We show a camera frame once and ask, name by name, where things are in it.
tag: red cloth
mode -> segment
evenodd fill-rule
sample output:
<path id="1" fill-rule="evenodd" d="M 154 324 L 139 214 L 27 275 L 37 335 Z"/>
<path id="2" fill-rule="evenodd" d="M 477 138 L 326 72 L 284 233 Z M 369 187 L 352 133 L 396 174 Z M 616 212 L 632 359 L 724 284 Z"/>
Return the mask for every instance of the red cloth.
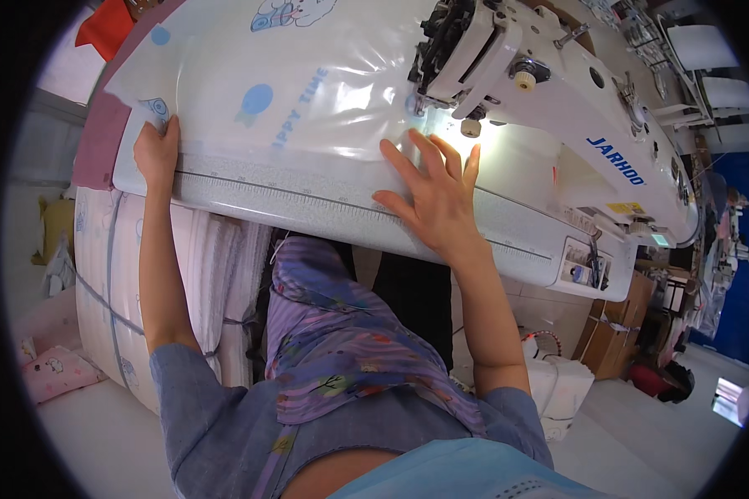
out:
<path id="1" fill-rule="evenodd" d="M 105 0 L 89 19 L 83 21 L 75 37 L 75 46 L 94 45 L 97 53 L 110 61 L 133 29 L 133 19 L 123 0 Z"/>
<path id="2" fill-rule="evenodd" d="M 628 374 L 632 384 L 649 397 L 656 397 L 660 392 L 672 387 L 658 373 L 647 366 L 633 364 L 630 366 Z"/>

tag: printed cartoon fabric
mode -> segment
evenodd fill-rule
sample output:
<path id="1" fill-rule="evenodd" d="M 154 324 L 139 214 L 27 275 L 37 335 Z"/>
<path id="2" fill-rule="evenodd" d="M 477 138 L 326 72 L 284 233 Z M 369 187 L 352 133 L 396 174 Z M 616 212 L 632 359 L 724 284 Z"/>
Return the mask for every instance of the printed cartoon fabric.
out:
<path id="1" fill-rule="evenodd" d="M 41 404 L 70 390 L 100 382 L 106 377 L 79 355 L 56 346 L 23 366 L 22 378 L 30 399 Z"/>
<path id="2" fill-rule="evenodd" d="M 356 398 L 409 385 L 472 435 L 485 436 L 477 403 L 449 380 L 439 354 L 350 280 L 327 243 L 286 239 L 270 294 L 266 376 L 282 386 L 280 423 L 311 421 Z"/>
<path id="3" fill-rule="evenodd" d="M 262 162 L 275 148 L 364 168 L 416 125 L 407 76 L 434 5 L 190 0 L 105 90 L 156 125 L 177 114 L 184 153 Z"/>

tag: hand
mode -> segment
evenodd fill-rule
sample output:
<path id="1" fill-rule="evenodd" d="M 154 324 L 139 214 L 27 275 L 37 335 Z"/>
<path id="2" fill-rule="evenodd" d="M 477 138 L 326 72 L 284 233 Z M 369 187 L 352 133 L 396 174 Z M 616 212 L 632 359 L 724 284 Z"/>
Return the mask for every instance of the hand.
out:
<path id="1" fill-rule="evenodd" d="M 144 123 L 133 145 L 133 159 L 147 182 L 147 194 L 171 196 L 177 165 L 177 144 L 180 140 L 180 120 L 173 116 L 166 134 L 158 134 L 156 127 Z"/>
<path id="2" fill-rule="evenodd" d="M 408 135 L 422 153 L 428 175 L 423 175 L 390 141 L 381 141 L 380 151 L 408 184 L 414 205 L 391 191 L 378 191 L 372 199 L 399 216 L 453 270 L 476 259 L 493 258 L 491 246 L 474 223 L 472 198 L 480 169 L 480 145 L 472 148 L 466 170 L 461 173 L 461 155 L 451 145 L 436 135 L 428 139 L 416 129 Z"/>

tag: knob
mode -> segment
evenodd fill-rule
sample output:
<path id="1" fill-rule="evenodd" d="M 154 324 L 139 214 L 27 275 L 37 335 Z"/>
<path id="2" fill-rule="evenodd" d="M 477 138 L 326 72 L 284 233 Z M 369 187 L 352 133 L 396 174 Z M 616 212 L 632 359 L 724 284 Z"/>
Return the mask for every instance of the knob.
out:
<path id="1" fill-rule="evenodd" d="M 636 220 L 629 225 L 629 233 L 632 235 L 647 236 L 652 234 L 652 228 L 643 220 Z"/>
<path id="2" fill-rule="evenodd" d="M 526 71 L 517 71 L 513 81 L 516 82 L 516 88 L 522 92 L 532 92 L 535 88 L 535 76 Z"/>
<path id="3" fill-rule="evenodd" d="M 468 136 L 470 139 L 476 139 L 479 137 L 480 131 L 482 131 L 482 125 L 480 125 L 480 122 L 477 120 L 466 118 L 461 123 L 461 133 Z"/>

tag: woman's left hand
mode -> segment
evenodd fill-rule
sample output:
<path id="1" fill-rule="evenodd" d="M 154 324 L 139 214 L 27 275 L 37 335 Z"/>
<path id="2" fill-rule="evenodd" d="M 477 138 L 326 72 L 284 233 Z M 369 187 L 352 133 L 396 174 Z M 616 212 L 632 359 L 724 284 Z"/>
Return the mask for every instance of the woman's left hand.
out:
<path id="1" fill-rule="evenodd" d="M 147 194 L 171 195 L 177 165 L 177 146 L 180 140 L 180 120 L 173 116 L 161 136 L 149 122 L 144 123 L 133 145 L 133 159 L 147 182 Z"/>

